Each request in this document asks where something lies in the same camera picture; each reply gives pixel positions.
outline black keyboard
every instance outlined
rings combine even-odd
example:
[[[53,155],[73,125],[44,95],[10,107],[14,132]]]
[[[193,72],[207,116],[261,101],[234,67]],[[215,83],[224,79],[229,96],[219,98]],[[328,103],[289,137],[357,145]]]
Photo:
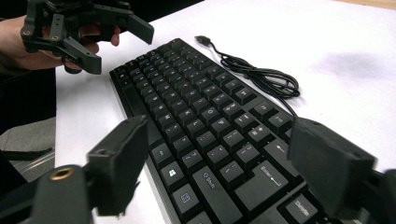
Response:
[[[197,49],[177,38],[110,75],[127,116],[149,115],[174,223],[338,223],[287,160],[292,116]]]

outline human hand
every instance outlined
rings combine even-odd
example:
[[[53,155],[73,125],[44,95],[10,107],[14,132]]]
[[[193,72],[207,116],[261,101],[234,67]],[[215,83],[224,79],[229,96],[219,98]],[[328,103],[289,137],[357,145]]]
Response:
[[[21,68],[28,70],[46,69],[63,65],[61,57],[56,57],[50,51],[39,50],[36,53],[25,51],[22,39],[21,28],[24,24],[25,16],[0,21],[0,63],[7,68]],[[90,24],[79,30],[82,45],[92,53],[99,51],[99,46],[86,38],[86,35],[99,35],[100,26]],[[50,27],[43,28],[43,36],[50,36]],[[111,44],[117,46],[120,43],[120,28],[115,26],[114,35],[111,37]],[[67,61],[65,65],[71,69],[81,70],[77,65]]]

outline keyboard cable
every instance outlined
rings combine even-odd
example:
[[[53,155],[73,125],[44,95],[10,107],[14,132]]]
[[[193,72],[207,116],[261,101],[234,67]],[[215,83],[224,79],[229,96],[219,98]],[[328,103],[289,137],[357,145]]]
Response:
[[[274,96],[294,117],[298,117],[285,101],[300,95],[298,91],[299,84],[294,77],[274,69],[257,68],[241,58],[222,53],[216,49],[215,45],[206,36],[198,35],[195,39],[206,47],[212,47],[220,56],[220,62],[225,68],[243,75],[246,79],[250,79],[257,88]]]

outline white table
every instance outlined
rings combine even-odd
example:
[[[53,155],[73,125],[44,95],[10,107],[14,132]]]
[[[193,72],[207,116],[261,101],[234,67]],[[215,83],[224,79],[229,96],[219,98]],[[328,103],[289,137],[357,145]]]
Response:
[[[152,45],[124,33],[100,43],[103,74],[57,69],[56,166],[84,165],[85,154],[126,119],[109,71],[180,37],[219,61],[194,37],[206,35],[225,53],[297,78],[296,113],[330,127],[396,168],[396,11],[326,0],[206,0],[154,21]],[[96,223],[168,223],[147,167],[126,217]]]

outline shift key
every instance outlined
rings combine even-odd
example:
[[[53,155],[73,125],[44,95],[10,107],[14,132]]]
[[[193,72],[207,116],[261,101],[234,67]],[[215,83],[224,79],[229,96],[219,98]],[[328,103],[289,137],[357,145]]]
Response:
[[[242,218],[242,213],[233,203],[209,167],[205,166],[192,175],[198,194],[204,199],[210,217],[219,223],[235,223]]]

